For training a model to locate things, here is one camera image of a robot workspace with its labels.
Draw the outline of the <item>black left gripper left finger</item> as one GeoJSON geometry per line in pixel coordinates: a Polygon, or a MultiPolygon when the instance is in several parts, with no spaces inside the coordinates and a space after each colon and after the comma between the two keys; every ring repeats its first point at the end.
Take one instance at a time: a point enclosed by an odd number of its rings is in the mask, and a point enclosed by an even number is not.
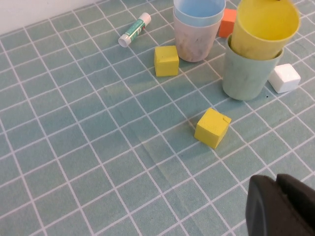
{"type": "Polygon", "coordinates": [[[246,224],[251,236],[313,236],[311,229],[290,204],[276,179],[254,175],[250,178],[246,224]]]}

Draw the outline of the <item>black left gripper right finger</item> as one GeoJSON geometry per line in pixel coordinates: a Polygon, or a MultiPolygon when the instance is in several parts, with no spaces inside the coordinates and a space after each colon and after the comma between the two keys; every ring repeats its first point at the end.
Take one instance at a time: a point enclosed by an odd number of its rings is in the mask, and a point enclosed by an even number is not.
{"type": "Polygon", "coordinates": [[[315,190],[288,174],[278,174],[276,183],[290,204],[311,229],[315,228],[315,190]]]}

